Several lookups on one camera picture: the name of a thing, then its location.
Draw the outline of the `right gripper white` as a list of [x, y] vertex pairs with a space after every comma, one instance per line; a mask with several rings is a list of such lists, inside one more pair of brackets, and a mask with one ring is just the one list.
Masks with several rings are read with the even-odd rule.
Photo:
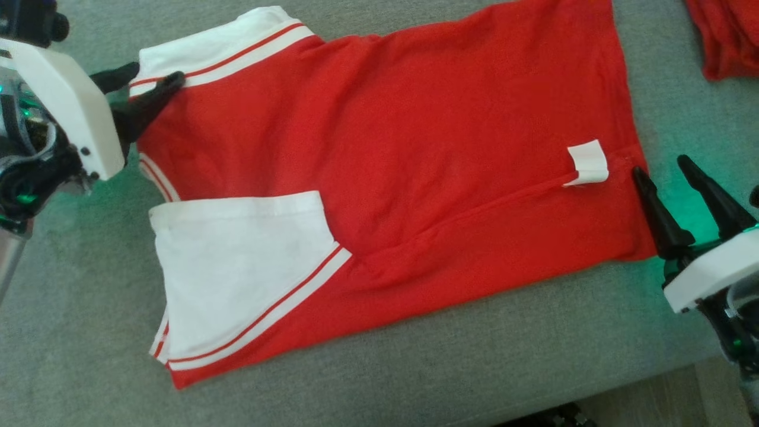
[[754, 286], [758, 271], [757, 220], [689, 156], [677, 158], [689, 186], [700, 193], [721, 240], [696, 245], [662, 203], [658, 187], [642, 167], [632, 176], [657, 254], [667, 260], [662, 292], [675, 313], [697, 308], [724, 289]]

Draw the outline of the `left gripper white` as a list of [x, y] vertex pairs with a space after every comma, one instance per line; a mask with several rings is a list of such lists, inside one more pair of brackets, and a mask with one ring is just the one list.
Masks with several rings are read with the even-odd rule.
[[84, 170], [107, 181], [125, 167], [125, 155], [163, 109], [178, 94], [186, 75], [167, 75], [144, 94], [121, 103], [106, 95], [124, 94], [140, 72], [138, 62], [87, 73], [72, 57], [15, 40], [2, 39], [10, 54], [2, 66], [17, 75], [60, 125], [68, 141], [89, 149], [81, 160]]

